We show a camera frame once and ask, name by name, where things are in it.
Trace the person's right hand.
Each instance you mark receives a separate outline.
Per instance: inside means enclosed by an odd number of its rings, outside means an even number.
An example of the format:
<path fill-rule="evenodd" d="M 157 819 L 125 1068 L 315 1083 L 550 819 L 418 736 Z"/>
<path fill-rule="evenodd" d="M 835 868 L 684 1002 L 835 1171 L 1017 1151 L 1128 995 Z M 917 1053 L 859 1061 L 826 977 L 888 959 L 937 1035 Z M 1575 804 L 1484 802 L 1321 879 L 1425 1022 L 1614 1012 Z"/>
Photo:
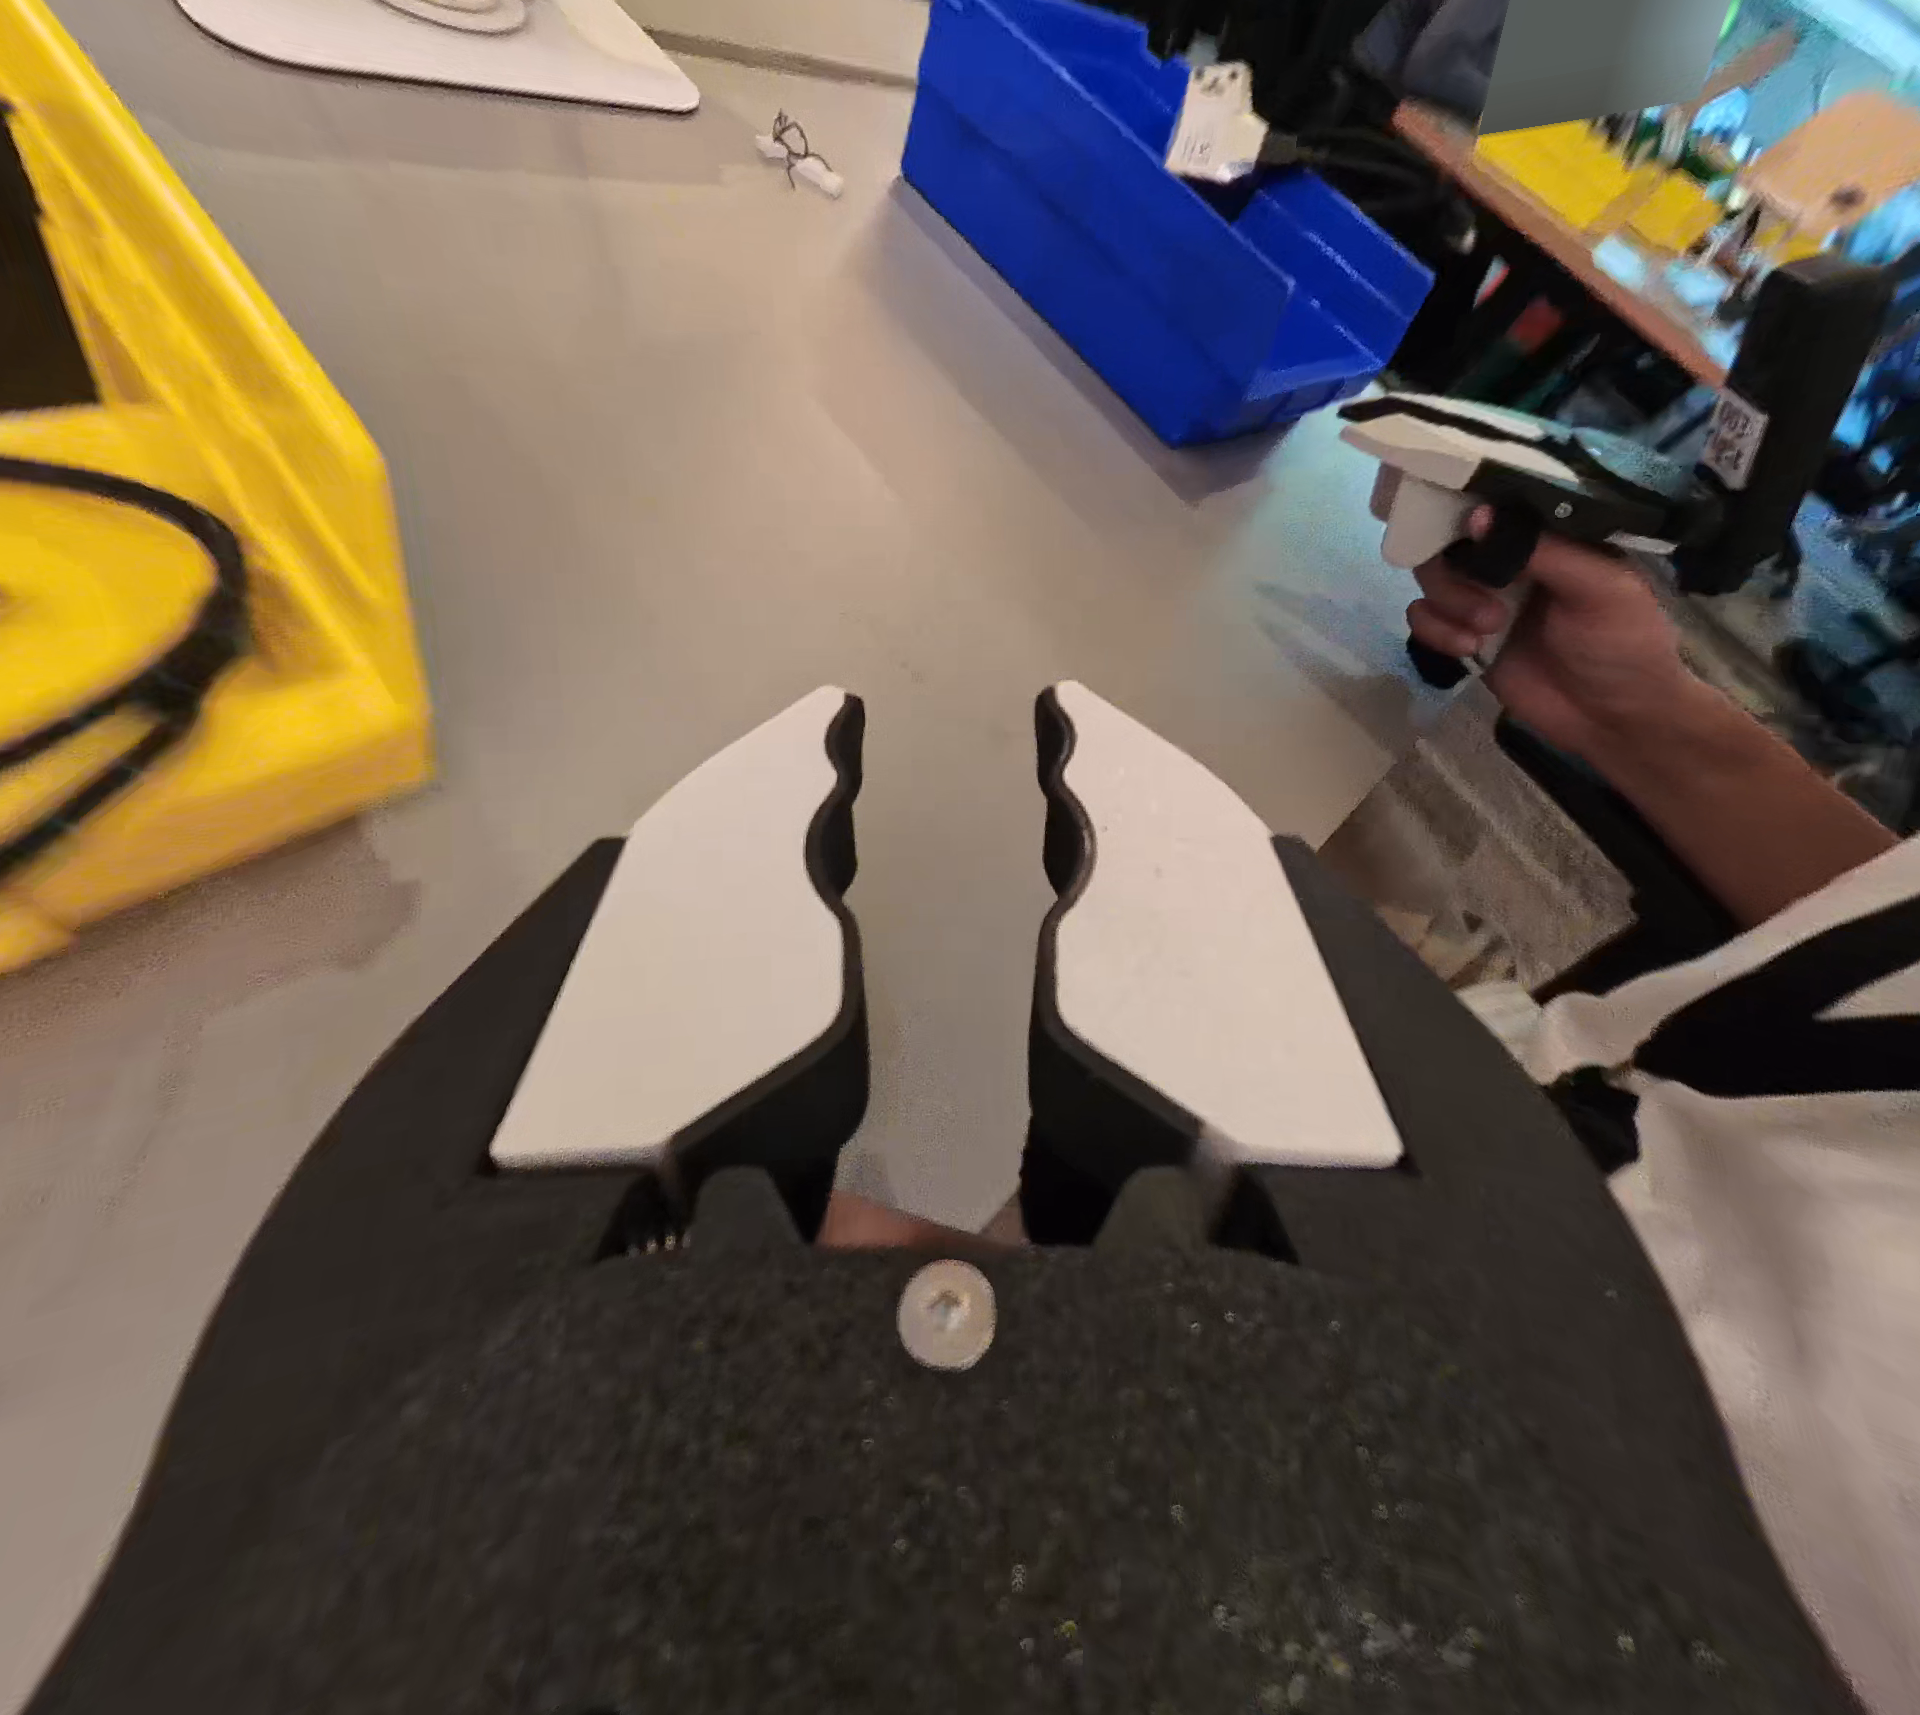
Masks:
<path fill-rule="evenodd" d="M 1724 702 L 1614 551 L 1546 536 L 1503 590 L 1453 556 L 1416 581 L 1410 639 L 1477 666 L 1510 717 L 1590 768 L 1690 736 Z"/>

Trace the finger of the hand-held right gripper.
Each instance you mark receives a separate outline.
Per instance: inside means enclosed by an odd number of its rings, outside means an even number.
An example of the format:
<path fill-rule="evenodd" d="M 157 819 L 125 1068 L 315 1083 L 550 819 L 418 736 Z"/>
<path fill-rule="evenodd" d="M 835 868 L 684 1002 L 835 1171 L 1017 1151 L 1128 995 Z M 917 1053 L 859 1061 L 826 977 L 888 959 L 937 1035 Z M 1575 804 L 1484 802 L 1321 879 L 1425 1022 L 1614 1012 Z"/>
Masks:
<path fill-rule="evenodd" d="M 1341 427 L 1368 454 L 1570 454 L 1575 433 L 1442 392 L 1368 392 L 1341 401 Z"/>
<path fill-rule="evenodd" d="M 1341 441 L 1375 464 L 1374 496 L 1425 484 L 1466 496 L 1484 464 L 1514 464 L 1515 441 L 1493 433 L 1463 433 L 1442 423 L 1345 423 Z"/>

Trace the black chair with wooden back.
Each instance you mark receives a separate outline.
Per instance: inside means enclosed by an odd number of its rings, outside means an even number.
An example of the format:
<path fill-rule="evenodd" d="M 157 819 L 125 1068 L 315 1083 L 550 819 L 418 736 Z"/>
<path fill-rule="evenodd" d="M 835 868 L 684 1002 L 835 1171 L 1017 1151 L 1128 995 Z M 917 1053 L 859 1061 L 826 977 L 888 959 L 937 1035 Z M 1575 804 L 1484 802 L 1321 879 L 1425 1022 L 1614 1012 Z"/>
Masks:
<path fill-rule="evenodd" d="M 1739 185 L 1793 233 L 1828 241 L 1920 178 L 1920 114 L 1866 89 L 1743 164 Z"/>

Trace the grey desk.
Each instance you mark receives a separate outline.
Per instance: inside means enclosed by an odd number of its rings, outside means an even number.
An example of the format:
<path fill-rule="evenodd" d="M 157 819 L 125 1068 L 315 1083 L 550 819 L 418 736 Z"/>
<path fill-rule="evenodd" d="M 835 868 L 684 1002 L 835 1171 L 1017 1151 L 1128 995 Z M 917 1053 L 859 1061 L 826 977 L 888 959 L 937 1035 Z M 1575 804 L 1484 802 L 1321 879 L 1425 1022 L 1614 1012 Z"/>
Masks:
<path fill-rule="evenodd" d="M 637 5 L 703 89 L 680 123 L 46 5 L 383 449 L 440 774 L 6 977 L 6 1712 L 321 1121 L 703 752 L 819 686 L 865 697 L 849 1185 L 989 1226 L 1042 913 L 1037 695 L 1087 679 L 1309 841 L 1410 731 L 1334 433 L 1161 449 L 897 185 L 924 5 Z M 777 114 L 838 200 L 754 156 Z"/>

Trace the blue plastic bin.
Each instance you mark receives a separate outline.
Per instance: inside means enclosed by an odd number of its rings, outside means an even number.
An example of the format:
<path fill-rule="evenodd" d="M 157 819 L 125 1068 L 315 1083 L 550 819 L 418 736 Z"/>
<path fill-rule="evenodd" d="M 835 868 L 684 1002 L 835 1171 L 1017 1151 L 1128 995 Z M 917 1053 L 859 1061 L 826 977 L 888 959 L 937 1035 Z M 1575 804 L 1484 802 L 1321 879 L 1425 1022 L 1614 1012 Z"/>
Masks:
<path fill-rule="evenodd" d="M 902 183 L 1172 449 L 1368 389 L 1435 270 L 1309 168 L 1237 215 L 1167 168 L 1189 72 L 1082 0 L 932 0 Z"/>

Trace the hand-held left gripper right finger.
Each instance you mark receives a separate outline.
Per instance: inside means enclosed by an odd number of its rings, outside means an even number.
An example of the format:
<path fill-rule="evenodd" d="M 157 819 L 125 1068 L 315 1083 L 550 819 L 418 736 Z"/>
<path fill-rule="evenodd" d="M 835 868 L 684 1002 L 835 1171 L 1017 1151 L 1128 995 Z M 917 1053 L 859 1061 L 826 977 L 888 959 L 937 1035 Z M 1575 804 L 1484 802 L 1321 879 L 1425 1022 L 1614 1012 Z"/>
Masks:
<path fill-rule="evenodd" d="M 1042 879 L 1023 1226 L 1093 1248 L 1144 1171 L 1210 1239 L 1282 1248 L 1263 1171 L 1403 1171 L 1403 1132 L 1273 831 L 1082 679 L 1037 697 Z"/>

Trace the small yellow bin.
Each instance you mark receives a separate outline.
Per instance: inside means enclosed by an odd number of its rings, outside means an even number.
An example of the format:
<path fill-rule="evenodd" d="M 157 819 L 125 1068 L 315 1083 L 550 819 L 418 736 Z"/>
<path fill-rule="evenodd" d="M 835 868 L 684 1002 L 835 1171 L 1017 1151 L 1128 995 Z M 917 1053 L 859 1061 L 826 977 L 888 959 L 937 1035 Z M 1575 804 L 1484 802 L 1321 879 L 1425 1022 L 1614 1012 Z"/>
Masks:
<path fill-rule="evenodd" d="M 1724 219 L 1724 200 L 1651 149 L 1628 160 L 1590 123 L 1484 130 L 1477 160 L 1552 208 L 1586 241 L 1635 233 L 1663 253 L 1685 253 Z"/>

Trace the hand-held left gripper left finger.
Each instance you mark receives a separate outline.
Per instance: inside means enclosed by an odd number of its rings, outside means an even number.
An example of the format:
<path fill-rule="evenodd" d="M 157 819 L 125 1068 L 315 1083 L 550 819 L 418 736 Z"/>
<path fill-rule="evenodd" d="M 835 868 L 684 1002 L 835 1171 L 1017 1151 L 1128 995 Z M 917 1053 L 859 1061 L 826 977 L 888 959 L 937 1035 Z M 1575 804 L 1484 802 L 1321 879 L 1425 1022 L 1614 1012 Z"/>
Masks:
<path fill-rule="evenodd" d="M 819 1233 L 873 1096 L 862 741 L 862 697 L 819 686 L 637 813 L 492 1131 L 498 1171 L 634 1171 L 689 1214 L 743 1167 Z"/>

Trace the yellow plastic bin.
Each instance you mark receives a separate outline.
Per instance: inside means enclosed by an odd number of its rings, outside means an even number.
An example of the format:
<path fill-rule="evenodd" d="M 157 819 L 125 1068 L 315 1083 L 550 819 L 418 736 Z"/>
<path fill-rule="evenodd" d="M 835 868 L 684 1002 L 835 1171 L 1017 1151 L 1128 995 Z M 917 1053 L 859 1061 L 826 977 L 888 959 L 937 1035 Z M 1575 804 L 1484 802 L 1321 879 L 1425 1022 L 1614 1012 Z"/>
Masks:
<path fill-rule="evenodd" d="M 6 419 L 6 975 L 431 776 L 383 457 L 46 0 L 6 103 L 98 401 Z"/>

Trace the black divider panel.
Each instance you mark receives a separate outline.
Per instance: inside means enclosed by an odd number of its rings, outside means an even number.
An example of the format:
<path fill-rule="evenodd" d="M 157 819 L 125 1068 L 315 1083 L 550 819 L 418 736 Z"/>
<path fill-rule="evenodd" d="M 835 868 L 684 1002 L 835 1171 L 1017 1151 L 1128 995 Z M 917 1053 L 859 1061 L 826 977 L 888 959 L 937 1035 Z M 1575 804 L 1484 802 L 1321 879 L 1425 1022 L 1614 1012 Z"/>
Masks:
<path fill-rule="evenodd" d="M 58 283 L 40 198 L 0 106 L 0 410 L 98 401 L 98 381 Z"/>

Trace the grey hdmi switch box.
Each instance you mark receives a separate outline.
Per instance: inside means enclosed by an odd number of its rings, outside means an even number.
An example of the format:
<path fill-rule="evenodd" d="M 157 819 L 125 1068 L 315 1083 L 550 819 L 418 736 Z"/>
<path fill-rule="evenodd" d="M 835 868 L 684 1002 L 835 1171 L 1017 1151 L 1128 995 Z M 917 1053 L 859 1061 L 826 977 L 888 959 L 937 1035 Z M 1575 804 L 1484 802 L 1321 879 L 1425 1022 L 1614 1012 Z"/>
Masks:
<path fill-rule="evenodd" d="M 1186 103 L 1167 140 L 1167 175 L 1178 183 L 1227 185 L 1260 168 L 1263 115 L 1254 114 L 1254 75 L 1244 61 L 1189 72 Z"/>

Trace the long wooden table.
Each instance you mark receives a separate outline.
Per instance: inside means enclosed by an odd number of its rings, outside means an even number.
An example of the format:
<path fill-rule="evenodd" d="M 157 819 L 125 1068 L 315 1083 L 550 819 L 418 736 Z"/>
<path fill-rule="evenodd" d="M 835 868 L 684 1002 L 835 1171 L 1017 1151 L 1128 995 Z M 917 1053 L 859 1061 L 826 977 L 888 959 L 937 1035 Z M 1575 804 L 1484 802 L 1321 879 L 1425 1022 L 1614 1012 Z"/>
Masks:
<path fill-rule="evenodd" d="M 1421 149 L 1463 198 L 1527 241 L 1585 293 L 1599 298 L 1643 348 L 1663 352 L 1700 389 L 1724 389 L 1739 332 L 1690 307 L 1672 286 L 1676 256 L 1628 233 L 1575 229 L 1561 209 L 1478 160 L 1477 130 L 1421 100 L 1396 103 L 1391 130 Z"/>

